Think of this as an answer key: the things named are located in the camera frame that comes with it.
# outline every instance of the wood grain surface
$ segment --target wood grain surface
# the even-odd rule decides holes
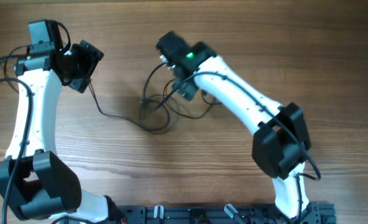
[[[323,175],[320,182],[306,180],[307,195],[334,203],[339,223],[368,223],[368,1],[0,5],[0,56],[29,44],[27,23],[44,18],[64,23],[74,43],[85,39],[105,53],[93,74],[101,106],[134,118],[145,79],[160,63],[158,39],[175,30],[191,44],[205,41],[262,93],[304,109],[310,152]],[[157,72],[149,94],[161,93],[172,77]],[[193,115],[207,108],[199,95],[180,103]],[[0,161],[17,104],[16,93],[0,84]],[[163,119],[147,116],[153,123]],[[153,136],[101,116],[89,91],[64,88],[55,140],[82,187],[118,205],[274,202],[271,179],[252,160],[251,135],[223,106]],[[20,223],[11,212],[8,217]]]

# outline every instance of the black cable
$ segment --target black cable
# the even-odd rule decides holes
[[[17,57],[25,57],[25,56],[26,56],[26,54],[3,56],[3,57],[0,57],[0,62],[3,61],[3,60],[11,60],[11,59],[14,59],[14,58],[17,58]]]
[[[30,120],[32,118],[32,108],[33,108],[33,104],[34,104],[32,90],[29,88],[29,86],[25,82],[19,80],[18,78],[3,78],[3,79],[0,79],[0,83],[1,82],[8,82],[8,81],[20,83],[27,90],[28,112],[27,112],[27,119],[25,121],[24,133],[22,135],[20,151],[18,153],[16,163],[14,164],[14,167],[11,171],[11,176],[10,176],[9,182],[7,184],[6,194],[5,194],[4,200],[3,200],[2,224],[7,224],[7,206],[9,205],[9,198],[10,198],[12,183],[13,183],[14,179],[16,178],[17,170],[18,170],[18,167],[19,167],[19,164],[20,164],[21,157],[22,157],[22,155],[25,151],[25,148],[27,147],[27,144],[28,144]]]
[[[89,220],[84,220],[81,218],[73,218],[73,217],[69,217],[68,215],[65,215],[63,217],[60,217],[54,220],[51,224],[57,224],[59,221],[62,221],[62,220],[68,220],[68,221],[71,220],[71,221],[80,222],[80,223],[94,224],[93,222]]]
[[[24,48],[24,47],[28,47],[29,45],[23,45],[23,46],[19,46],[19,47],[16,47],[14,48],[10,53],[9,55],[12,55],[16,50],[19,50],[21,48]],[[7,63],[8,61],[6,60],[6,62],[4,62],[4,67],[3,67],[3,73],[4,73],[4,78],[9,78],[9,76],[7,75]],[[19,91],[12,85],[11,82],[7,82],[9,84],[9,86],[16,92],[16,93],[19,93]]]
[[[297,185],[297,194],[298,194],[298,212],[297,212],[297,223],[301,222],[301,209],[303,206],[303,197],[301,195],[301,186],[300,186],[300,173],[296,174],[296,185]]]
[[[152,70],[151,74],[149,74],[149,76],[148,76],[148,78],[147,78],[147,81],[145,81],[145,84],[144,84],[144,87],[143,87],[143,90],[142,90],[142,100],[145,100],[145,93],[146,93],[146,91],[147,91],[147,87],[148,87],[149,81],[151,80],[151,77],[154,75],[154,73],[155,73],[158,69],[160,69],[160,68],[161,68],[161,67],[163,67],[164,65],[165,65],[164,63],[159,64],[158,66],[156,66],[156,67]]]
[[[62,24],[61,22],[57,22],[57,25],[59,25],[67,33],[68,43],[60,51],[60,54],[65,54],[71,48],[71,37],[70,34],[68,33],[68,29],[64,26],[64,24]]]
[[[144,131],[147,131],[151,134],[165,134],[167,132],[169,132],[172,128],[168,127],[168,125],[170,124],[170,113],[168,112],[168,109],[166,107],[163,107],[165,112],[166,112],[166,115],[167,115],[167,120],[166,120],[166,123],[161,126],[161,127],[157,127],[157,128],[149,128],[147,127],[146,125],[142,124],[142,123],[139,123],[137,121],[134,121],[132,118],[128,117],[128,116],[125,116],[125,115],[121,115],[121,114],[108,114],[108,113],[105,113],[99,106],[99,103],[98,103],[98,100],[97,100],[97,97],[96,97],[96,93],[94,92],[94,88],[93,88],[93,85],[90,83],[89,84],[89,89],[90,89],[90,92],[91,92],[91,95],[93,96],[93,99],[94,99],[94,102],[96,102],[96,106],[97,106],[97,109],[98,111],[104,115],[104,116],[107,116],[107,117],[110,117],[110,118],[121,118],[121,119],[124,119],[130,123],[133,123],[135,124],[136,126],[140,127],[141,129],[143,129]],[[158,100],[153,100],[153,98],[155,98],[156,96],[162,96],[162,95],[152,95],[148,98],[145,99],[145,101],[142,102],[141,106],[140,106],[140,111],[139,111],[139,119],[142,120],[142,110],[145,106],[144,102],[146,103],[159,103]]]
[[[216,101],[216,98],[214,98],[214,99],[213,99],[213,102],[212,102],[212,103],[208,102],[208,101],[206,100],[206,98],[205,98],[206,94],[207,94],[207,92],[206,92],[206,91],[204,91],[204,90],[202,90],[202,91],[201,91],[201,97],[202,97],[202,100],[203,100],[206,104],[208,104],[208,105],[222,105],[222,103],[220,103],[220,102],[214,103],[214,102]]]
[[[172,80],[170,80],[169,82],[167,82],[166,83],[166,85],[165,85],[165,87],[163,88],[163,98],[165,98],[165,93],[167,92],[167,88],[168,88],[168,86],[169,86],[169,84],[171,84],[171,82],[174,82],[175,81],[175,79],[172,79]],[[203,112],[203,114],[201,114],[200,116],[197,116],[197,117],[194,117],[194,116],[190,116],[190,115],[187,115],[187,114],[183,114],[183,113],[180,113],[180,112],[178,112],[178,111],[176,111],[175,109],[173,109],[170,105],[169,105],[169,103],[166,101],[166,106],[173,112],[173,113],[175,113],[175,114],[177,114],[177,115],[180,115],[180,116],[182,116],[182,117],[184,117],[184,118],[188,118],[188,119],[201,119],[201,118],[203,118],[208,112],[209,112],[209,110],[215,105],[214,103],[208,103],[209,104],[209,107],[205,110],[205,112]]]
[[[227,80],[229,82],[231,82],[233,85],[235,85],[236,87],[238,87],[239,89],[241,89],[247,96],[249,96],[255,103],[257,106],[260,106],[260,110],[261,111],[265,111],[274,121],[275,123],[280,126],[289,136],[290,138],[292,138],[292,140],[295,142],[295,144],[300,148],[301,153],[306,157],[306,159],[310,162],[311,166],[313,167],[315,174],[317,175],[317,177],[312,177],[310,175],[306,175],[304,174],[304,176],[306,177],[312,177],[313,180],[320,180],[321,179],[321,173],[320,170],[318,169],[318,167],[316,166],[314,160],[312,159],[310,153],[307,152],[307,150],[303,147],[302,144],[300,144],[300,142],[298,142],[297,138],[294,136],[294,134],[279,120],[277,119],[274,114],[267,108],[265,107],[265,105],[263,105],[255,96],[253,96],[251,93],[249,93],[243,86],[241,86],[240,84],[238,84],[237,82],[235,82],[234,80],[230,79],[229,77],[227,77],[227,75],[223,75],[220,73],[216,73],[216,72],[198,72],[195,74],[192,74],[191,76],[189,76],[188,78],[186,78],[184,81],[182,81],[179,85],[177,85],[163,100],[162,102],[159,103],[159,105],[155,108],[158,109],[160,106],[162,106],[164,103],[166,103],[166,101],[185,83],[190,81],[191,79],[199,76],[199,75],[214,75],[217,77],[221,77],[223,80]]]

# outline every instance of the wire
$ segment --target wire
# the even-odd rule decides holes
[[[69,49],[71,48],[71,37],[70,34],[68,33],[68,29],[64,26],[64,24],[62,24],[61,22],[57,22],[57,25],[59,25],[66,33],[67,33],[67,37],[68,37],[68,43],[66,44],[66,46],[64,48],[61,49],[60,54],[65,54],[67,51],[69,51]]]
[[[128,116],[125,116],[125,115],[121,115],[121,114],[109,114],[109,113],[105,113],[99,106],[99,103],[98,103],[98,100],[97,100],[97,97],[96,97],[96,93],[94,91],[94,87],[93,85],[89,84],[89,89],[90,89],[90,92],[91,92],[91,95],[93,96],[93,99],[94,99],[94,102],[96,102],[96,106],[97,106],[97,109],[98,111],[104,115],[104,116],[107,116],[107,117],[110,117],[110,118],[121,118],[121,119],[124,119],[130,123],[133,123],[135,124],[136,126],[138,126],[139,128],[143,129],[144,131],[147,131],[151,134],[165,134],[167,132],[169,132],[172,128],[172,126],[170,126],[169,128],[168,125],[170,124],[170,113],[168,111],[168,109],[166,107],[163,107],[164,108],[164,111],[166,112],[166,115],[167,115],[167,120],[166,120],[166,123],[161,126],[161,127],[157,127],[157,128],[150,128],[150,127],[147,127],[146,125],[140,123],[140,122],[137,122],[137,121],[134,121],[132,118],[128,117]],[[140,121],[142,121],[142,110],[144,109],[144,106],[145,106],[145,102],[146,103],[159,103],[158,100],[153,100],[152,98],[155,98],[156,96],[162,96],[162,95],[152,95],[148,98],[145,99],[145,101],[143,100],[142,101],[142,104],[140,106],[140,110],[139,110],[139,119]]]
[[[301,186],[300,186],[300,173],[298,173],[296,176],[296,185],[297,185],[297,194],[298,194],[298,212],[297,212],[297,223],[300,224],[301,222],[301,209],[303,206],[303,199],[301,195]]]
[[[165,87],[163,88],[163,98],[165,98],[165,94],[166,94],[166,92],[167,92],[167,88],[168,88],[168,86],[169,86],[169,84],[171,84],[172,82],[174,82],[175,81],[175,79],[172,79],[172,80],[170,80],[169,82],[167,82],[166,83],[166,85],[165,85]],[[166,106],[173,112],[173,113],[175,113],[175,114],[177,114],[177,115],[180,115],[180,116],[182,116],[182,117],[184,117],[184,118],[188,118],[188,119],[201,119],[201,118],[203,118],[208,112],[209,112],[209,110],[214,106],[214,105],[216,105],[216,104],[214,104],[214,103],[208,103],[209,104],[209,107],[205,110],[205,112],[203,112],[203,114],[201,114],[200,116],[197,116],[197,117],[194,117],[194,116],[190,116],[190,115],[187,115],[187,114],[183,114],[183,113],[180,113],[180,112],[178,112],[178,111],[176,111],[176,110],[174,110],[169,104],[168,104],[168,102],[166,101],[165,102],[165,104],[166,104]]]
[[[10,176],[9,182],[7,184],[6,194],[5,194],[4,200],[3,200],[3,207],[2,207],[2,223],[3,224],[7,224],[7,206],[9,205],[9,198],[10,198],[11,188],[12,188],[13,181],[16,178],[16,175],[17,175],[17,170],[18,170],[18,167],[19,167],[19,164],[20,164],[21,157],[22,157],[22,155],[25,151],[25,148],[27,147],[27,144],[28,144],[30,120],[32,118],[32,108],[34,106],[34,102],[33,102],[34,99],[33,99],[32,90],[29,88],[29,86],[25,82],[19,80],[18,78],[3,78],[3,79],[0,79],[0,83],[1,82],[8,82],[8,81],[20,83],[27,90],[28,112],[27,112],[27,118],[26,118],[26,121],[25,121],[24,133],[22,135],[22,141],[21,141],[21,144],[20,144],[20,151],[18,153],[16,163],[14,164],[14,167],[11,171],[11,176]]]
[[[206,100],[206,98],[205,98],[206,94],[207,94],[207,92],[206,92],[206,91],[204,91],[204,90],[202,90],[202,91],[201,91],[201,97],[202,97],[202,100],[203,100],[206,104],[208,104],[208,105],[222,105],[222,103],[220,103],[220,102],[213,103],[214,101],[216,101],[216,98],[215,98],[215,97],[214,97],[214,99],[213,99],[213,102],[212,102],[212,103],[208,102],[208,101]]]
[[[19,46],[19,47],[16,47],[14,48],[10,53],[9,55],[12,55],[16,50],[19,50],[21,48],[24,48],[24,47],[28,47],[29,45],[23,45],[23,46]],[[7,63],[8,61],[6,60],[6,62],[4,62],[4,68],[3,68],[3,73],[4,73],[4,78],[9,78],[9,76],[7,75]],[[9,84],[9,86],[16,92],[16,93],[19,93],[17,88],[15,88],[11,82],[7,82]]]
[[[81,219],[81,218],[73,218],[73,217],[69,217],[68,215],[65,215],[63,217],[60,217],[56,220],[54,220],[51,224],[57,224],[59,221],[62,221],[62,220],[71,220],[71,221],[76,221],[76,222],[80,222],[80,223],[88,223],[88,224],[94,224],[93,222],[89,221],[89,220],[84,220],[84,219]]]
[[[3,60],[11,60],[11,59],[14,59],[14,58],[17,58],[17,57],[25,57],[25,56],[26,56],[25,54],[3,56],[3,57],[0,57],[0,62],[3,61]]]
[[[143,87],[143,90],[142,90],[142,100],[145,100],[145,93],[147,92],[147,87],[148,87],[148,84],[149,84],[149,81],[151,80],[151,77],[154,75],[154,73],[160,69],[161,67],[163,67],[165,65],[165,63],[161,63],[159,64],[158,66],[156,66],[151,74],[149,74],[148,78],[147,78],[147,81],[145,81],[145,84],[144,84],[144,87]]]

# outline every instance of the green led light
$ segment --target green led light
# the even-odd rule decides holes
[[[194,53],[190,52],[190,53],[188,53],[188,54],[186,55],[186,57],[188,57],[188,58],[193,58],[193,57],[194,57]]]

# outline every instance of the metal base plate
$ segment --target metal base plate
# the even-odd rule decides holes
[[[238,224],[224,207],[165,207],[163,219],[154,218],[154,207],[118,206],[126,215],[127,224]],[[274,204],[235,207],[246,224],[291,224]],[[302,224],[335,224],[334,206],[311,203],[302,213]]]

